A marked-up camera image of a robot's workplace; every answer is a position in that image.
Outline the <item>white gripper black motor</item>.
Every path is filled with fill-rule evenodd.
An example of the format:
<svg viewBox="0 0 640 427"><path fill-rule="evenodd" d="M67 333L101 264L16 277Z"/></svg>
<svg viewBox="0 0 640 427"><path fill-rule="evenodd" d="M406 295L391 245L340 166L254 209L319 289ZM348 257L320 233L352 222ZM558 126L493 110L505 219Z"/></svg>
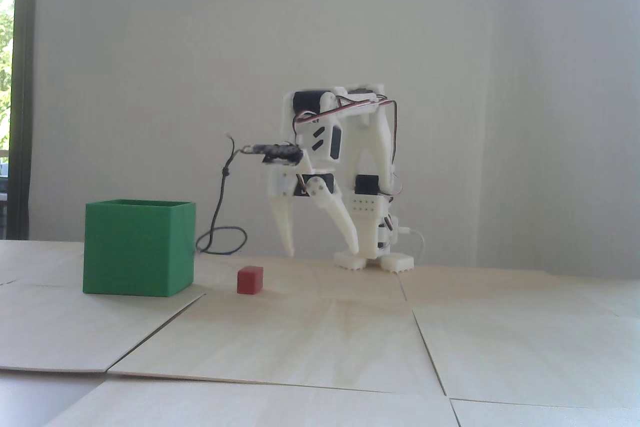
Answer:
<svg viewBox="0 0 640 427"><path fill-rule="evenodd" d="M291 198L312 198L332 219L344 237L351 254L359 252L358 233L343 202L342 193L329 169L302 169L300 166L274 163L267 165L267 198L282 246L294 257L293 213Z"/></svg>

